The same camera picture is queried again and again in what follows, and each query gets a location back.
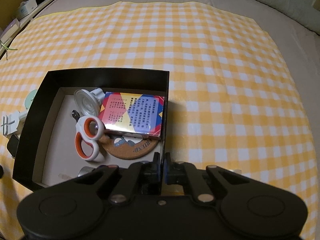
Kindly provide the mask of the green plant stem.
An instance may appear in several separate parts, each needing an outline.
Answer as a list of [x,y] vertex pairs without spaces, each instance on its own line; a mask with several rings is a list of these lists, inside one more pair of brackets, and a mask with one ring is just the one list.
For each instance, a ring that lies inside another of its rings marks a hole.
[[6,60],[8,59],[8,51],[17,51],[16,48],[10,48],[9,46],[6,46],[3,42],[1,42],[1,48],[5,51]]

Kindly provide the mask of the clear suction cup white knob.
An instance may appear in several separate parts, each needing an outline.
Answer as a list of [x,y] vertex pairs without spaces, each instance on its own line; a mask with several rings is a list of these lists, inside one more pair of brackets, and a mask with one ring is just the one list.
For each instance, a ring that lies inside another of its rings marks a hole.
[[74,92],[75,104],[81,115],[85,116],[98,116],[104,98],[105,93],[101,88],[92,91],[79,89]]

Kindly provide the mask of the colourful card box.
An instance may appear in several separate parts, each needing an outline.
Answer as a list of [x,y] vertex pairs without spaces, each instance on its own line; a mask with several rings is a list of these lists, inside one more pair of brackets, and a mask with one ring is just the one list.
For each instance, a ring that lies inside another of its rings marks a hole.
[[99,119],[109,133],[158,140],[161,137],[163,109],[163,96],[107,92]]

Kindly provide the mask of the white tissue box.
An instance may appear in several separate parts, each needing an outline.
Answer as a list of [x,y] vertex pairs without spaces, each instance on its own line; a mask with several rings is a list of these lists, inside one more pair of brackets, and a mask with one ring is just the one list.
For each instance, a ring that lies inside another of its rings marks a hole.
[[28,16],[38,7],[36,0],[27,0],[20,4],[15,12],[15,16],[18,20],[21,20],[25,16]]

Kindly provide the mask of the mint green tape measure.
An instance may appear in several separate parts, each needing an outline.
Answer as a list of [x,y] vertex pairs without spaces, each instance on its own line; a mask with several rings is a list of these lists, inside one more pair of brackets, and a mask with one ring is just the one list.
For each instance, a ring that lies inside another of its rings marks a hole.
[[29,109],[31,107],[31,104],[35,98],[35,95],[37,93],[37,90],[32,90],[28,95],[27,97],[25,98],[25,101],[24,101],[24,106],[26,109]]

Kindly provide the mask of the white orange scissors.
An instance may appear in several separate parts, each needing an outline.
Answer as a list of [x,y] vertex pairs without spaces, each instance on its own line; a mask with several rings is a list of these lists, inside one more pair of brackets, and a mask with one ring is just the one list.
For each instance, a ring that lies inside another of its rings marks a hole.
[[[74,139],[75,149],[78,156],[85,161],[93,161],[99,155],[99,139],[104,135],[105,125],[96,116],[80,116],[76,110],[72,110],[75,119],[76,135]],[[82,142],[90,146],[92,152],[86,155],[82,149]]]

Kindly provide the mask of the round cork coaster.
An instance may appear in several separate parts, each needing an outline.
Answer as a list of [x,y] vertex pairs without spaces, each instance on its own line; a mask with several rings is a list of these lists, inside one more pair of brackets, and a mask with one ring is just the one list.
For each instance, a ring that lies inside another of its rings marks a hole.
[[114,134],[104,134],[99,139],[99,142],[107,153],[116,158],[126,160],[141,158],[158,145],[158,140]]

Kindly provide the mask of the yellow white checkered cloth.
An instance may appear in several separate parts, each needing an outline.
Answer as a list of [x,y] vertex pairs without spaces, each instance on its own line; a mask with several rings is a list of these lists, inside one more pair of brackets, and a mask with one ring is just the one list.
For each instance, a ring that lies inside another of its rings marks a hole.
[[1,59],[1,114],[22,110],[50,70],[167,70],[166,145],[304,199],[314,239],[318,186],[309,121],[272,38],[252,18],[199,2],[117,2],[33,20]]

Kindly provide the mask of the small black device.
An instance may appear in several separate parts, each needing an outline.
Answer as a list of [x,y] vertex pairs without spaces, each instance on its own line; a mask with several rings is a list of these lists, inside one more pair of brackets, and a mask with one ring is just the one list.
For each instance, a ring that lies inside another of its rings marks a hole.
[[19,138],[15,134],[11,135],[7,143],[7,150],[13,158],[16,157],[18,143],[19,143]]

